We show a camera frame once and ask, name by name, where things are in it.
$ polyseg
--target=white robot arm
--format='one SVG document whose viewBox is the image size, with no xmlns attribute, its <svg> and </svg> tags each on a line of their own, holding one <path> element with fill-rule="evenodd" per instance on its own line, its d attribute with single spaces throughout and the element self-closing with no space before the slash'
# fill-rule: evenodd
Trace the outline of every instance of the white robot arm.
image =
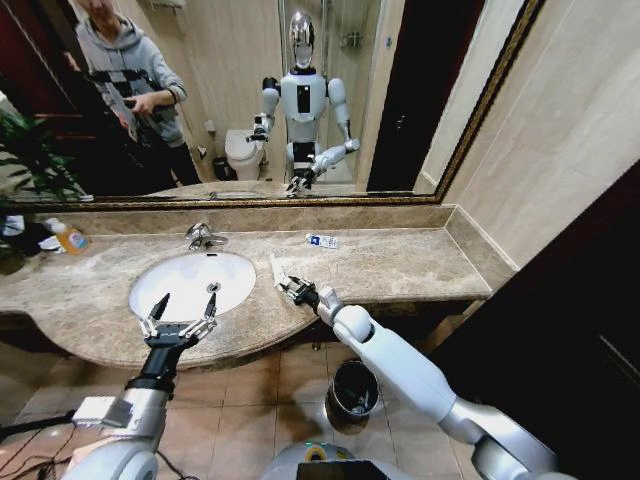
<svg viewBox="0 0 640 480">
<path fill-rule="evenodd" d="M 328 148 L 321 154 L 316 155 L 313 163 L 304 174 L 291 180 L 287 188 L 289 195 L 297 194 L 303 187 L 310 188 L 313 181 L 326 172 L 329 167 L 340 162 L 349 153 L 360 149 L 360 141 L 351 137 L 351 121 L 349 120 L 347 92 L 344 82 L 339 78 L 331 80 L 327 85 L 327 95 L 329 103 L 333 107 L 338 128 L 342 132 L 344 143 Z"/>
<path fill-rule="evenodd" d="M 459 398 L 434 363 L 378 324 L 363 307 L 345 306 L 330 287 L 315 293 L 313 283 L 286 278 L 295 281 L 281 282 L 280 286 L 294 302 L 311 305 L 340 341 L 351 347 L 401 400 L 438 423 L 449 436 L 475 445 L 472 462 L 483 478 L 573 478 L 555 472 L 555 454 L 507 415 Z"/>
<path fill-rule="evenodd" d="M 87 397 L 73 422 L 111 427 L 105 439 L 89 446 L 86 457 L 69 467 L 63 480 L 152 480 L 158 473 L 155 452 L 164 432 L 166 404 L 173 397 L 180 355 L 198 344 L 217 325 L 216 293 L 200 320 L 158 323 L 169 302 L 167 294 L 140 320 L 145 343 L 151 348 L 140 373 L 129 380 L 119 397 Z"/>
<path fill-rule="evenodd" d="M 256 115 L 253 124 L 253 134 L 247 137 L 247 142 L 258 140 L 269 141 L 269 134 L 276 122 L 276 107 L 280 100 L 280 85 L 273 78 L 262 80 L 262 112 Z"/>
</svg>

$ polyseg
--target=toothpaste tube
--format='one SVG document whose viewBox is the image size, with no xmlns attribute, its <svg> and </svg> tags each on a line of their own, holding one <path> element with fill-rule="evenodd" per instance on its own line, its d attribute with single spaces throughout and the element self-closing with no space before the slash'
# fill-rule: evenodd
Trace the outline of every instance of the toothpaste tube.
<svg viewBox="0 0 640 480">
<path fill-rule="evenodd" d="M 329 235 L 313 235 L 307 233 L 305 235 L 307 242 L 311 245 L 318 245 L 325 248 L 338 248 L 338 239 L 336 237 L 330 237 Z"/>
</svg>

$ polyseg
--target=beige marble counter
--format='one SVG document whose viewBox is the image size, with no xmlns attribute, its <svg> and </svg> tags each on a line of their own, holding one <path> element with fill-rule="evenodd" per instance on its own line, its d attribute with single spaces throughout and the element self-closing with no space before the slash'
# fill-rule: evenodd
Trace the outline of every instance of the beige marble counter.
<svg viewBox="0 0 640 480">
<path fill-rule="evenodd" d="M 286 198 L 288 184 L 280 182 L 265 182 L 258 180 L 231 180 L 226 182 L 207 182 L 184 187 L 171 188 L 147 195 L 148 197 L 171 197 L 187 199 L 214 198 Z M 298 197 L 327 197 L 355 194 L 354 185 L 314 183 L 313 188 L 302 190 Z"/>
<path fill-rule="evenodd" d="M 256 353 L 314 321 L 273 287 L 269 254 L 287 274 L 332 285 L 347 303 L 486 298 L 491 290 L 445 229 L 335 230 L 339 248 L 305 243 L 305 231 L 222 233 L 214 251 L 236 253 L 256 269 L 256 285 L 218 327 L 184 353 L 181 367 Z M 135 368 L 148 349 L 128 307 L 130 286 L 145 269 L 187 252 L 180 234 L 94 236 L 83 255 L 44 255 L 0 280 L 0 310 L 28 313 L 53 342 L 99 364 Z"/>
</svg>

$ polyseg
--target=soap bottle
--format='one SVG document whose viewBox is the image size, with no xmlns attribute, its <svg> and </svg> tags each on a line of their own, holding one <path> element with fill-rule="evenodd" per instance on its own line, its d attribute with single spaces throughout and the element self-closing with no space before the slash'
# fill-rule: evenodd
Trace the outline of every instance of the soap bottle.
<svg viewBox="0 0 640 480">
<path fill-rule="evenodd" d="M 58 241 L 67 252 L 77 254 L 89 248 L 89 238 L 75 228 L 65 225 L 57 218 L 45 220 L 45 223 L 56 234 Z"/>
</svg>

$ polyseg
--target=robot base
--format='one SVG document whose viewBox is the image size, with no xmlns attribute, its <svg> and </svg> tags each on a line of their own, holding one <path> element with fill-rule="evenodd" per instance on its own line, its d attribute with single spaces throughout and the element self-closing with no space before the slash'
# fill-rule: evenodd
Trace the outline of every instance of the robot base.
<svg viewBox="0 0 640 480">
<path fill-rule="evenodd" d="M 285 448 L 260 477 L 261 480 L 315 478 L 411 479 L 393 465 L 356 459 L 346 448 L 324 442 L 295 443 Z"/>
</svg>

